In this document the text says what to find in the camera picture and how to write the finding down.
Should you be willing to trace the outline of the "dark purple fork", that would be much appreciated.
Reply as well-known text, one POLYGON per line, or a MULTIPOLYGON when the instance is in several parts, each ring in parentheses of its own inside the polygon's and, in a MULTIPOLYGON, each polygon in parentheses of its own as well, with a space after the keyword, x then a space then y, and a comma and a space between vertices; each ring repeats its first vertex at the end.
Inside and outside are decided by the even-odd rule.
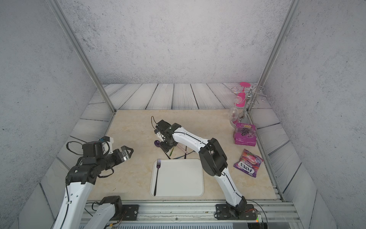
POLYGON ((155 185, 154 185, 154 193, 153 195, 156 196, 157 193, 157 183, 158 183, 158 174, 159 174, 159 169, 161 167, 161 159, 157 159, 157 164, 156 164, 156 178, 155 178, 155 185))

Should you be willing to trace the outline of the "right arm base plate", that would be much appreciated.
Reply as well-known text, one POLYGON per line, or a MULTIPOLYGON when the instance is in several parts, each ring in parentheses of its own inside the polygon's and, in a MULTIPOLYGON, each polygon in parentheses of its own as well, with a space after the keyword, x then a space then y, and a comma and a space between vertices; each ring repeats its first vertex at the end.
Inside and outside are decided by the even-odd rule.
POLYGON ((257 211, 252 204, 247 204, 243 210, 228 204, 216 204, 214 217, 217 220, 258 220, 257 211))

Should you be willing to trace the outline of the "blue fork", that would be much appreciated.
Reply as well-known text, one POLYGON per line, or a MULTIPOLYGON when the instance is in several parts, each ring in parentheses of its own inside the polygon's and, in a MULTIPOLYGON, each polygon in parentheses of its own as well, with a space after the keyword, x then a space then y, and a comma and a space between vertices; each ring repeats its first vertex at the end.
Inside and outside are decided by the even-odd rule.
POLYGON ((190 152, 188 154, 184 154, 183 156, 179 156, 179 157, 176 157, 176 158, 173 158, 173 159, 180 159, 180 158, 186 158, 188 155, 192 154, 193 152, 190 152))

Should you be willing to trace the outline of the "silver spoon pink handle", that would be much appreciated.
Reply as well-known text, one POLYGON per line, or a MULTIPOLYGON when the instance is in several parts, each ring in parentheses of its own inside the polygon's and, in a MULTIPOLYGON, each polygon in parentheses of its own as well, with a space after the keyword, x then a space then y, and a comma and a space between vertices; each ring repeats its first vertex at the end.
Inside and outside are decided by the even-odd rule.
POLYGON ((179 149, 180 151, 182 151, 185 154, 185 146, 184 145, 178 144, 175 148, 179 149))

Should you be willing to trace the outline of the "dark purple spoon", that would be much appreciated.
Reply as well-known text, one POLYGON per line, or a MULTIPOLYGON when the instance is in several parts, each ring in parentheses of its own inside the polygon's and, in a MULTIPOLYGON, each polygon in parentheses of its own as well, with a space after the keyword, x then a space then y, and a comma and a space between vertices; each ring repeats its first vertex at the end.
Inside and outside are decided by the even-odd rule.
POLYGON ((159 140, 155 140, 154 145, 159 148, 161 145, 161 142, 159 140))

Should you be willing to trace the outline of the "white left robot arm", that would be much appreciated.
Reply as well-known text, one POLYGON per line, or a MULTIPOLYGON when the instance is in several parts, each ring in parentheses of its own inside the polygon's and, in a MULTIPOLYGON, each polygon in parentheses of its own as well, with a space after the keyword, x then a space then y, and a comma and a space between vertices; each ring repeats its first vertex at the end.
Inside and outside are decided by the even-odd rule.
MULTIPOLYGON (((111 154, 102 155, 95 164, 73 167, 65 179, 65 195, 59 214, 53 225, 55 229, 78 229, 88 197, 101 172, 113 169, 133 154, 132 148, 122 146, 111 154)), ((99 208, 86 224, 86 229, 104 229, 110 221, 120 223, 123 219, 136 220, 138 205, 124 206, 120 196, 104 197, 99 208)))

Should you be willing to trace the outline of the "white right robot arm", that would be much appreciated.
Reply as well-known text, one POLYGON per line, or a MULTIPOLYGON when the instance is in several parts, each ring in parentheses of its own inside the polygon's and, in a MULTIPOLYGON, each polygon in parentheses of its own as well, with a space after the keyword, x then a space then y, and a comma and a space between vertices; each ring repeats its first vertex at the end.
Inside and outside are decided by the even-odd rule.
POLYGON ((168 153, 178 144, 183 144, 196 152, 203 170, 214 177, 222 189, 230 215, 238 219, 245 212, 247 201, 231 178, 227 156, 217 139, 198 137, 181 125, 177 123, 171 125, 164 120, 155 125, 154 133, 161 139, 160 148, 164 153, 168 153))

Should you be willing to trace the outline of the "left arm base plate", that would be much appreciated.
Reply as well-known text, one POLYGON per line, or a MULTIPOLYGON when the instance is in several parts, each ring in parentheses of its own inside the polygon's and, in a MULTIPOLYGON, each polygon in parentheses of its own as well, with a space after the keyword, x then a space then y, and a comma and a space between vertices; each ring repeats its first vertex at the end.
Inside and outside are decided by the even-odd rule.
POLYGON ((139 207, 139 205, 117 206, 111 221, 136 221, 139 207))

